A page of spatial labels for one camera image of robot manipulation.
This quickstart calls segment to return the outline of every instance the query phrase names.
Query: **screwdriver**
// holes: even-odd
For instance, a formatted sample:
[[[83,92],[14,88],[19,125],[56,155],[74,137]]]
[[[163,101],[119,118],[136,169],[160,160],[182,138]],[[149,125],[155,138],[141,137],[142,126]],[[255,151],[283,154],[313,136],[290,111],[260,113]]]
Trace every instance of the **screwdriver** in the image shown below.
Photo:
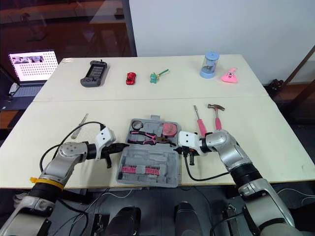
[[[205,135],[207,133],[206,127],[203,124],[202,119],[200,119],[200,117],[199,117],[196,105],[194,105],[193,107],[195,108],[195,111],[196,111],[196,114],[197,114],[197,118],[198,118],[197,123],[198,123],[198,126],[199,126],[199,130],[200,130],[201,136],[205,137]]]
[[[85,120],[87,119],[89,113],[86,113],[86,115],[83,117],[83,120],[81,121],[81,123],[79,123],[79,125],[83,124],[85,122]],[[78,134],[80,133],[82,127],[78,128],[76,131],[73,132],[73,134],[71,135],[72,139],[76,139],[78,137]]]

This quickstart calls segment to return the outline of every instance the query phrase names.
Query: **white wall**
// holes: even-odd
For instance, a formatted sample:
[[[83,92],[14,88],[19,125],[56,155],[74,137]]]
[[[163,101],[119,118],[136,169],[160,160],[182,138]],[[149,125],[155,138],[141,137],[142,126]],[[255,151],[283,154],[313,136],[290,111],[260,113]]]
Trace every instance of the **white wall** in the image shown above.
[[[130,0],[137,54],[242,54],[263,84],[315,44],[315,0]]]
[[[313,53],[299,72],[297,72],[289,84],[304,84],[313,80],[315,80],[315,53]]]

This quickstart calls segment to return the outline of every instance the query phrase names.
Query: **green toy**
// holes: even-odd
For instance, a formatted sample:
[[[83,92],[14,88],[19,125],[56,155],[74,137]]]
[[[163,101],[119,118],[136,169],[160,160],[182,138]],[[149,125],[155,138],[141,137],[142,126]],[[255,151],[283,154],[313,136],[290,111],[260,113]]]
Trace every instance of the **green toy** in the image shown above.
[[[159,74],[156,74],[156,73],[152,73],[151,75],[150,75],[150,83],[157,83],[157,81],[158,81],[158,79],[159,79],[159,76],[160,75],[162,75],[162,74],[164,74],[165,72],[167,72],[168,71],[168,69],[167,70],[165,70],[165,71],[163,71],[163,72],[161,72],[161,73],[159,73]]]

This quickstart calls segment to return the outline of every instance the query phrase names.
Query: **yellow band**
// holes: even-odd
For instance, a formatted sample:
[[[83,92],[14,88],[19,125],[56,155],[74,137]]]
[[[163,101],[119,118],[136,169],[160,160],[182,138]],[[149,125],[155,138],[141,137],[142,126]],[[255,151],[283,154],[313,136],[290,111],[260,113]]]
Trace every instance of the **yellow band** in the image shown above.
[[[63,190],[63,185],[61,183],[58,183],[58,182],[50,180],[50,179],[31,177],[30,181],[32,183],[47,183],[47,184],[51,184],[51,185],[56,186],[56,187],[60,188],[61,190]]]

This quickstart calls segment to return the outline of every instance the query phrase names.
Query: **pliers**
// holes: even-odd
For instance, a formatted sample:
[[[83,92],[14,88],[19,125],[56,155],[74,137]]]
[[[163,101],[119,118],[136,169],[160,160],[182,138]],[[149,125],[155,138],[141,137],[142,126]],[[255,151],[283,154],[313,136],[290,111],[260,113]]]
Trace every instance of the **pliers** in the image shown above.
[[[128,143],[129,144],[141,144],[141,145],[145,145],[145,144],[150,144],[150,145],[155,145],[157,143],[160,144],[171,144],[176,146],[176,144],[172,143],[169,139],[164,138],[164,137],[158,137],[156,134],[153,133],[147,133],[147,132],[143,132],[143,131],[130,131],[130,134],[137,134],[137,135],[143,135],[146,136],[150,139],[148,140],[144,140],[144,141],[137,141],[137,140],[132,140],[132,139],[128,139]]]

